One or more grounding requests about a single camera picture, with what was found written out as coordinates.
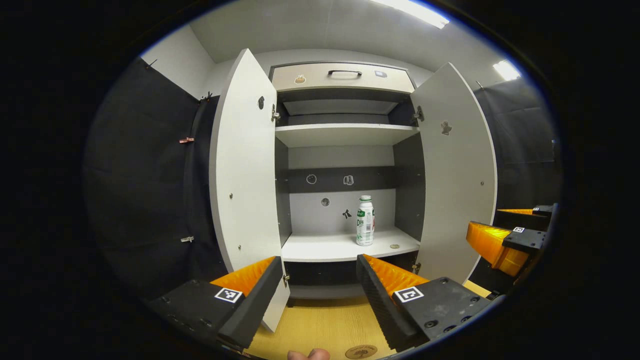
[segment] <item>wooden floor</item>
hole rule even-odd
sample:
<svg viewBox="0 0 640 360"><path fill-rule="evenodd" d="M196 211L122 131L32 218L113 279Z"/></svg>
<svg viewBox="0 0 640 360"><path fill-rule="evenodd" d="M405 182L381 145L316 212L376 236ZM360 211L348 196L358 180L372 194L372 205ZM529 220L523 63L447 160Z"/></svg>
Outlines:
<svg viewBox="0 0 640 360"><path fill-rule="evenodd" d="M465 286L486 296L489 291L467 281ZM382 330L367 298L344 300L297 300L294 307L286 307L276 332L260 326L248 354L269 360L286 359L294 350L308 354L323 348L331 359L347 359L344 353L357 345L374 345L378 352L367 359L379 359L395 354L389 349Z"/></svg>

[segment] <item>ceiling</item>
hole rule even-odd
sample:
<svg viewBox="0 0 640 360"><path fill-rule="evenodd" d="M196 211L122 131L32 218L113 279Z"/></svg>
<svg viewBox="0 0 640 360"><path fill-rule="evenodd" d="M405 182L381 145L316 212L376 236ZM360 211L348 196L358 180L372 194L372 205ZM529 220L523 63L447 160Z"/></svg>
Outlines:
<svg viewBox="0 0 640 360"><path fill-rule="evenodd" d="M237 0L191 23L214 62L285 49L341 49L436 71L451 62L472 88L502 82L504 59L451 20L443 29L369 0Z"/></svg>

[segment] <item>ceiling light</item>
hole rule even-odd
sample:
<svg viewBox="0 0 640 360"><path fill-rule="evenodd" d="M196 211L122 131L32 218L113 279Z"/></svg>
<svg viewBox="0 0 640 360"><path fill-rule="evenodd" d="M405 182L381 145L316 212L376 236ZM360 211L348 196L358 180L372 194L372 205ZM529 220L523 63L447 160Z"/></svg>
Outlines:
<svg viewBox="0 0 640 360"><path fill-rule="evenodd" d="M520 77L520 73L507 60L502 60L495 64L493 68L504 78L504 80L514 80Z"/></svg>
<svg viewBox="0 0 640 360"><path fill-rule="evenodd" d="M410 0L371 0L375 3L390 6L394 9L398 9L402 12L406 12L409 15L413 15L418 19L428 22L434 25L438 29L444 28L449 20L445 19L439 13L425 8L422 4L414 3Z"/></svg>

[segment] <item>cabinet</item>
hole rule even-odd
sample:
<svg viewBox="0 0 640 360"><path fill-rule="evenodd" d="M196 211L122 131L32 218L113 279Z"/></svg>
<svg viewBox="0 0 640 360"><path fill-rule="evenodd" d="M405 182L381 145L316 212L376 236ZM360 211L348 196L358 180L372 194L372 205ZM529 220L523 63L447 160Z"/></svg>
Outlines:
<svg viewBox="0 0 640 360"><path fill-rule="evenodd" d="M270 76L240 53L216 110L209 169L227 269L277 255L290 275L263 325L275 330L291 296L357 295L346 279L362 253L463 282L478 258L467 223L491 223L497 183L484 115L455 67L418 88L404 69L377 64L282 65ZM350 216L363 193L376 208L369 247L355 243Z"/></svg>

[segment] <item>plastic bottle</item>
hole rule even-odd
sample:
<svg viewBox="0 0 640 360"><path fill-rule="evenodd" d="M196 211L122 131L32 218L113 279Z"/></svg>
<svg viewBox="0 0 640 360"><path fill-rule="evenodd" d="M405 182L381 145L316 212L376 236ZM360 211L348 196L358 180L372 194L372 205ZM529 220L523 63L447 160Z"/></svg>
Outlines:
<svg viewBox="0 0 640 360"><path fill-rule="evenodd" d="M375 215L370 195L362 195L360 197L360 207L358 208L356 221L356 243L361 246L373 244Z"/></svg>

